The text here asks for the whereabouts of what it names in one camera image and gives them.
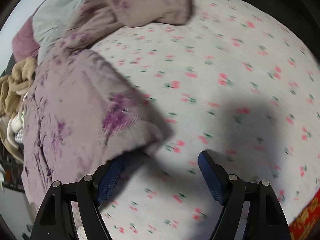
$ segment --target white floral bed sheet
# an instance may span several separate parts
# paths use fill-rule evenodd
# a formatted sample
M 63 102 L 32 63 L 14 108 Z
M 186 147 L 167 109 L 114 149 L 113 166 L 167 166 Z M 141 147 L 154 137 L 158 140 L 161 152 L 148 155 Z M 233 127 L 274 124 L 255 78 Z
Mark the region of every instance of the white floral bed sheet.
M 114 240 L 208 239 L 221 212 L 197 165 L 204 149 L 244 181 L 270 181 L 290 224 L 319 188 L 320 73 L 278 21 L 240 0 L 193 0 L 187 25 L 123 27 L 99 52 L 172 135 L 101 210 Z M 236 239 L 242 239 L 248 204 Z M 78 229 L 85 238 L 83 228 Z

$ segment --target mauve fabric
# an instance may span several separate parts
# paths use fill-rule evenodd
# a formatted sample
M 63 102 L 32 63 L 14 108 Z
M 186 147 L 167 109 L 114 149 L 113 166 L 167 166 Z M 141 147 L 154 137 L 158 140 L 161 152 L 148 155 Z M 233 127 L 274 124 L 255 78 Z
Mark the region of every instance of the mauve fabric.
M 12 39 L 12 51 L 16 62 L 27 57 L 37 57 L 39 44 L 33 38 L 32 16 L 24 23 Z
M 38 66 L 24 100 L 22 180 L 29 202 L 39 207 L 55 180 L 76 182 L 107 160 L 161 141 L 140 95 L 99 54 L 85 48 L 123 25 L 183 24 L 188 4 L 187 0 L 84 1 L 68 31 Z

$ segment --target bed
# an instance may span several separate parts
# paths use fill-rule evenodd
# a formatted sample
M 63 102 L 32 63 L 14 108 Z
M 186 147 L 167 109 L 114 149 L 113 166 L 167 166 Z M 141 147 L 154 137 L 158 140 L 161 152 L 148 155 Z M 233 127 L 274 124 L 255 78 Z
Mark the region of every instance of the bed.
M 91 48 L 172 134 L 120 175 L 101 210 L 105 224 L 115 239 L 208 238 L 221 209 L 196 157 L 211 149 L 228 172 L 270 181 L 292 238 L 304 239 L 318 218 L 318 63 L 290 29 L 248 3 L 193 4 L 184 26 L 122 27 Z M 78 234 L 85 238 L 82 227 Z

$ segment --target blue gripper pad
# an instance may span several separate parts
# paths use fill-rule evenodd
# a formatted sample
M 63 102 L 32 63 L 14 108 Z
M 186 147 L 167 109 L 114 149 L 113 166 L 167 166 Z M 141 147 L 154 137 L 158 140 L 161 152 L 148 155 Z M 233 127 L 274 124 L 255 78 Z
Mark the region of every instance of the blue gripper pad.
M 198 165 L 205 182 L 211 191 L 212 197 L 215 201 L 218 201 L 223 205 L 225 203 L 225 197 L 223 196 L 222 184 L 205 158 L 203 152 L 198 156 Z
M 99 185 L 99 194 L 97 197 L 98 206 L 108 200 L 111 190 L 116 182 L 123 164 L 123 157 L 117 157 L 112 163 L 111 167 L 103 177 Z

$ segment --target round joint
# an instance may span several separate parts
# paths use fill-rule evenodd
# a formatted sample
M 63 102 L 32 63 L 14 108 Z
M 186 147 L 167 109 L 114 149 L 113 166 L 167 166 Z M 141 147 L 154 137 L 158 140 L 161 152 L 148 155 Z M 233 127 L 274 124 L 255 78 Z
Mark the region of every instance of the round joint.
M 55 182 L 52 183 L 52 186 L 54 186 L 54 187 L 57 187 L 57 186 L 59 186 L 59 185 L 60 185 L 60 182 L 59 182 L 59 181 L 55 181 Z
M 90 180 L 92 180 L 92 176 L 91 175 L 84 176 L 84 180 L 90 181 Z
M 230 180 L 237 180 L 238 177 L 237 177 L 236 175 L 234 175 L 234 174 L 230 174 L 230 175 L 229 175 L 229 179 L 230 179 Z
M 263 186 L 269 186 L 269 181 L 263 179 L 263 180 L 261 181 L 261 184 L 262 184 Z

